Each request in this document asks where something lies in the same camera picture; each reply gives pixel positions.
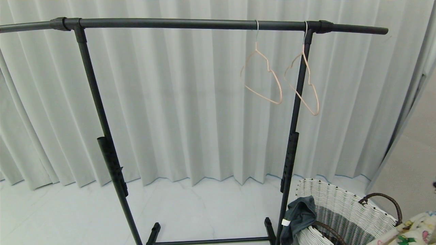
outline black hanging rail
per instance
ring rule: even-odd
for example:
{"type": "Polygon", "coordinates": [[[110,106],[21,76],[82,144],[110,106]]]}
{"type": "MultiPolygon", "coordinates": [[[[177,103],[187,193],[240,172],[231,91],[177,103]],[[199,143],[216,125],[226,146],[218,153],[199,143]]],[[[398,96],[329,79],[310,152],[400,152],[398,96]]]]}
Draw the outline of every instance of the black hanging rail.
{"type": "MultiPolygon", "coordinates": [[[[35,30],[60,30],[75,32],[76,40],[79,45],[82,55],[83,65],[86,76],[88,78],[89,87],[94,99],[95,108],[100,119],[100,124],[103,129],[103,137],[99,137],[102,154],[104,156],[108,171],[110,173],[114,188],[118,195],[127,223],[132,232],[133,238],[138,245],[142,245],[139,232],[136,228],[132,213],[130,212],[127,203],[127,185],[122,174],[122,167],[118,161],[115,150],[115,145],[112,140],[109,124],[106,118],[103,102],[100,97],[100,92],[97,86],[94,69],[92,68],[91,58],[86,43],[86,28],[182,28],[182,29],[224,29],[224,30],[270,30],[270,31],[306,31],[305,22],[295,21],[259,21],[259,25],[255,20],[195,20],[195,19],[146,19],[146,18],[100,18],[100,19],[81,19],[81,18],[66,18],[59,17],[50,21],[31,22],[21,24],[8,24],[0,26],[0,33],[19,32],[19,31],[35,31],[35,30]]],[[[307,21],[307,33],[304,53],[309,57],[310,44],[314,33],[322,34],[328,32],[351,32],[363,34],[387,34],[388,29],[382,27],[358,26],[333,24],[329,21],[307,21]]],[[[301,94],[303,92],[304,78],[306,74],[306,64],[301,58],[300,70],[298,74],[298,82],[296,90],[301,94]]],[[[295,95],[292,120],[290,125],[288,148],[286,151],[285,164],[283,168],[283,178],[280,191],[283,193],[282,203],[279,215],[279,225],[277,234],[274,230],[270,219],[265,218],[264,224],[266,228],[266,237],[251,237],[251,238],[230,238],[230,239],[214,239],[214,240],[197,240],[197,241],[178,241],[178,242],[156,242],[160,231],[160,224],[155,223],[147,245],[183,245],[183,244],[211,244],[211,243],[227,243],[227,242],[254,242],[254,241],[269,241],[270,245],[280,244],[280,234],[283,226],[281,220],[286,211],[288,202],[293,166],[298,144],[298,132],[296,126],[298,114],[300,111],[300,98],[295,95]]]]}

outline basket handle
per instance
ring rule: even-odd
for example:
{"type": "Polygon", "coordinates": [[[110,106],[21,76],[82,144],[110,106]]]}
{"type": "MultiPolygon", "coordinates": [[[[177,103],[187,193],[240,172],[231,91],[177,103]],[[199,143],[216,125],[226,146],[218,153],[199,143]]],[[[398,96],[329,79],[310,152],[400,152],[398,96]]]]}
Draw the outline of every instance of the basket handle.
{"type": "Polygon", "coordinates": [[[331,234],[333,234],[334,237],[336,237],[337,241],[339,242],[340,245],[347,245],[344,241],[344,239],[330,226],[321,223],[319,221],[315,221],[313,223],[313,225],[318,225],[321,226],[322,228],[326,229],[327,231],[329,231],[331,234]]]}
{"type": "Polygon", "coordinates": [[[400,225],[403,222],[403,215],[401,213],[400,205],[398,205],[398,202],[395,201],[394,198],[392,198],[392,197],[390,197],[390,196],[388,196],[386,194],[383,194],[383,193],[371,193],[371,194],[368,194],[365,197],[363,197],[359,201],[359,203],[362,204],[362,205],[368,204],[368,199],[371,198],[371,197],[375,197],[375,196],[385,197],[385,198],[389,199],[389,201],[391,201],[395,205],[395,209],[397,210],[397,216],[398,216],[398,221],[395,224],[395,226],[400,225]]]}

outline beige wall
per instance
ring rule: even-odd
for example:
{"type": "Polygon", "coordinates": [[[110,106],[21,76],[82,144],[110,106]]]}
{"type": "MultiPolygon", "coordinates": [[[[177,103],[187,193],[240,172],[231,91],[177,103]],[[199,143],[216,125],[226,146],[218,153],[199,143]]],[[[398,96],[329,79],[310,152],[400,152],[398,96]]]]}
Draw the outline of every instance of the beige wall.
{"type": "MultiPolygon", "coordinates": [[[[403,132],[383,162],[368,193],[382,192],[396,199],[403,219],[436,210],[436,72],[426,81],[403,132]]],[[[394,206],[382,198],[375,202],[388,213],[394,206]]]]}

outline laundry basket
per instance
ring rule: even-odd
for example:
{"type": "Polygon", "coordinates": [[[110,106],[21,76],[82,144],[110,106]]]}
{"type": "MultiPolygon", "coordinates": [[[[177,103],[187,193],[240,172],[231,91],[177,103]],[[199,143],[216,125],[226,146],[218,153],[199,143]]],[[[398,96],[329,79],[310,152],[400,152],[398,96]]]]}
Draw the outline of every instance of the laundry basket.
{"type": "MultiPolygon", "coordinates": [[[[376,237],[401,224],[402,214],[398,203],[391,197],[372,193],[364,198],[335,185],[315,179],[300,180],[295,198],[313,196],[317,221],[337,232],[348,245],[365,245],[376,237]],[[368,198],[383,196],[397,209],[398,220],[368,204],[368,198]]],[[[300,245],[339,245],[338,239],[322,226],[306,228],[297,234],[300,245]]]]}

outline colorful printed fabric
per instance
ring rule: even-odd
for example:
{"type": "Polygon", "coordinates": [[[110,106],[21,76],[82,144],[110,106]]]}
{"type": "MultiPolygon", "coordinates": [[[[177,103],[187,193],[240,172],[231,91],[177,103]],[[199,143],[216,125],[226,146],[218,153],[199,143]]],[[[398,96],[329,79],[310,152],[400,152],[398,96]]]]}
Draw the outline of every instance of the colorful printed fabric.
{"type": "Polygon", "coordinates": [[[367,245],[436,245],[436,211],[414,216],[367,245]]]}

